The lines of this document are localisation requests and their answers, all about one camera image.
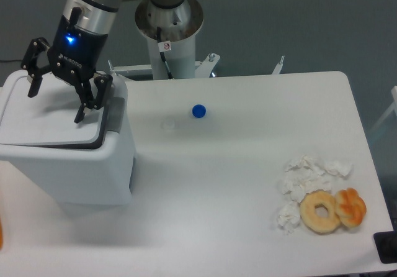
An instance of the blue bottle cap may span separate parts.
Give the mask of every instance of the blue bottle cap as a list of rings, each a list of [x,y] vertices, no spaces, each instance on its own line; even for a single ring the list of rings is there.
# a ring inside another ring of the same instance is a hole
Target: blue bottle cap
[[[192,108],[192,114],[193,114],[193,116],[196,117],[196,118],[198,118],[198,119],[200,119],[200,118],[202,118],[203,116],[205,116],[206,111],[207,111],[207,110],[205,109],[205,106],[204,106],[204,105],[201,105],[201,104],[195,105],[195,106],[193,106],[193,108]]]

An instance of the glazed donut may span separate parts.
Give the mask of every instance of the glazed donut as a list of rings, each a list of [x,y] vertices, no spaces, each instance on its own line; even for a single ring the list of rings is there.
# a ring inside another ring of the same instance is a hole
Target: glazed donut
[[[317,207],[325,207],[327,217],[316,213]],[[335,213],[335,198],[325,191],[317,191],[306,195],[300,204],[300,215],[307,227],[319,234],[333,232],[341,223]]]
[[[344,226],[351,229],[361,224],[367,213],[367,207],[355,189],[338,191],[335,194],[335,201],[335,212]]]

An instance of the warning sticker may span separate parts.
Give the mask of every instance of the warning sticker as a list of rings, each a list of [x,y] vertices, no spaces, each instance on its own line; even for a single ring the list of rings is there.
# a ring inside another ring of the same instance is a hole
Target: warning sticker
[[[160,52],[168,52],[171,50],[171,42],[170,41],[164,41],[158,43],[159,45],[159,51]]]

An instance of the white box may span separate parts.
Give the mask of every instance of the white box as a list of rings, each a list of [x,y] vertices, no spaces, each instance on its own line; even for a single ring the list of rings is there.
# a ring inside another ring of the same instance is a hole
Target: white box
[[[28,98],[26,76],[11,74],[0,95],[0,159],[59,202],[130,202],[135,146],[124,81],[114,76],[108,105],[76,124],[80,102],[72,86],[49,73]]]

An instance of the white tissue paper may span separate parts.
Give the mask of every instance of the white tissue paper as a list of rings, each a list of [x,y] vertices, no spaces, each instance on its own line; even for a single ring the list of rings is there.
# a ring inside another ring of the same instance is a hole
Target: white tissue paper
[[[353,163],[351,162],[341,162],[341,161],[327,161],[324,165],[324,169],[333,176],[340,176],[341,178],[347,178],[352,170]]]
[[[295,201],[290,201],[283,206],[279,212],[277,223],[281,226],[286,234],[290,234],[300,223],[299,205]]]
[[[346,179],[352,170],[353,164],[346,161],[323,161],[308,155],[291,160],[285,167],[281,189],[291,201],[281,209],[277,218],[278,225],[284,228],[287,234],[292,233],[299,225],[299,203],[306,194],[318,190],[331,191],[332,179]]]

